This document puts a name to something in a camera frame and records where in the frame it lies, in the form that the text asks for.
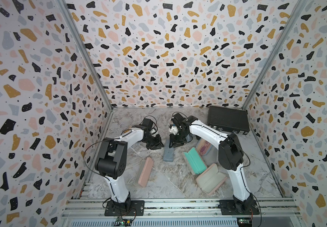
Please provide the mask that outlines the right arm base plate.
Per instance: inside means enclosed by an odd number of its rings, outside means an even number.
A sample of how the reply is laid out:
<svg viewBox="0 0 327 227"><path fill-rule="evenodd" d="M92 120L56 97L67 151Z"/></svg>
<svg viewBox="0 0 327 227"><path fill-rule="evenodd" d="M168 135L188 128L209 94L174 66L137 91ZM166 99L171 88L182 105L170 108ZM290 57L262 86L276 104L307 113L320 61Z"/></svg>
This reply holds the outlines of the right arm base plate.
<svg viewBox="0 0 327 227"><path fill-rule="evenodd" d="M222 215L259 215L260 210L257 202L251 198L245 201L237 199L219 200L218 208Z"/></svg>

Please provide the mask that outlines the mint glasses case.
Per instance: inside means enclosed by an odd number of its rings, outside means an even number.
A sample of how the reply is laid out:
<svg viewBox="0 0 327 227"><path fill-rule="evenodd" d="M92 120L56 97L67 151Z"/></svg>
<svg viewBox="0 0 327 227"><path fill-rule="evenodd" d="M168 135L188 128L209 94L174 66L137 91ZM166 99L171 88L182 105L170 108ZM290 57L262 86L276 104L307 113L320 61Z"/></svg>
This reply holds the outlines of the mint glasses case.
<svg viewBox="0 0 327 227"><path fill-rule="evenodd" d="M207 170L207 165L204 163L195 147L191 148L188 152L183 152L182 156L188 165L189 171L193 175L200 175Z"/></svg>

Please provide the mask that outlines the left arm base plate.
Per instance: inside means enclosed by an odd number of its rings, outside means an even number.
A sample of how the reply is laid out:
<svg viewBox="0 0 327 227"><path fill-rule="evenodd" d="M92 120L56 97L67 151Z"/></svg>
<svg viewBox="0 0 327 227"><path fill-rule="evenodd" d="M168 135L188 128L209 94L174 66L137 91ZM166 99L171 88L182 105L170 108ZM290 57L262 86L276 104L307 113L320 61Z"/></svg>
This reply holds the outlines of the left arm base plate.
<svg viewBox="0 0 327 227"><path fill-rule="evenodd" d="M144 200L133 200L124 203L109 201L106 204L104 215L112 216L143 216L145 210Z"/></svg>

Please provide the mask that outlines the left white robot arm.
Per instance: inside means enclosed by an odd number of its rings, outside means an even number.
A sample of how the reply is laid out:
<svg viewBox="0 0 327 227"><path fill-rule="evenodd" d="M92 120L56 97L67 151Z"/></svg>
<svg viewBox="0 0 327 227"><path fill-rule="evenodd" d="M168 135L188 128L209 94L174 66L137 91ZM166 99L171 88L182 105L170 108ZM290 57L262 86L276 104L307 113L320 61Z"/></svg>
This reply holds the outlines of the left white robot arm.
<svg viewBox="0 0 327 227"><path fill-rule="evenodd" d="M148 150L163 148L164 145L157 130L156 122L144 118L140 124L126 130L121 136L106 137L101 142L94 169L106 180L113 206L120 212L128 212L131 207L130 192L126 188L123 177L128 149L137 142L145 143Z"/></svg>

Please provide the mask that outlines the grey case mint lining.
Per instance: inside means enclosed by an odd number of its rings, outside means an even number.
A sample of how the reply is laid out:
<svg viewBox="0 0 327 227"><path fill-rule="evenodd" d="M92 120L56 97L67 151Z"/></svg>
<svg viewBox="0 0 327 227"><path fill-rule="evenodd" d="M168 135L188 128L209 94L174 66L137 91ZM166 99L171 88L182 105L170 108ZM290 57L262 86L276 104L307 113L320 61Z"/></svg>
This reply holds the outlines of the grey case mint lining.
<svg viewBox="0 0 327 227"><path fill-rule="evenodd" d="M163 161L164 162L173 162L174 161L174 147L170 144L170 139L167 139L164 146L163 152Z"/></svg>

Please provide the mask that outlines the case with purple glasses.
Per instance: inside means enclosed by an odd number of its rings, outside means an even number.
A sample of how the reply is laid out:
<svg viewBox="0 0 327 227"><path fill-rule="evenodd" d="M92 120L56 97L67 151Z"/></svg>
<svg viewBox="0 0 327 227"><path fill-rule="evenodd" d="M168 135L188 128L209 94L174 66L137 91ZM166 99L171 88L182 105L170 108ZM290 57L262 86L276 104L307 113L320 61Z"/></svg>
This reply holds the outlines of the case with purple glasses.
<svg viewBox="0 0 327 227"><path fill-rule="evenodd" d="M196 151L200 156L205 156L212 149L212 144L201 138L196 144Z"/></svg>

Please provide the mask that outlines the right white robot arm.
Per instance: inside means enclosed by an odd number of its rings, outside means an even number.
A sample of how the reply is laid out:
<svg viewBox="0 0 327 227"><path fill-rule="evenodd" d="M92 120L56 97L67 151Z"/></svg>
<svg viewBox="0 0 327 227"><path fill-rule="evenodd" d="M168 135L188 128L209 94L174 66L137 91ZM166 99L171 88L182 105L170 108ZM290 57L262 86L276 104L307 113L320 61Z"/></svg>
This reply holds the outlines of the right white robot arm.
<svg viewBox="0 0 327 227"><path fill-rule="evenodd" d="M218 150L218 162L227 170L233 187L233 208L239 214L260 214L260 205L250 192L243 168L244 151L235 134L226 134L215 130L194 116L184 117L173 114L170 125L170 147L180 147L187 142L187 136L193 134L213 145Z"/></svg>

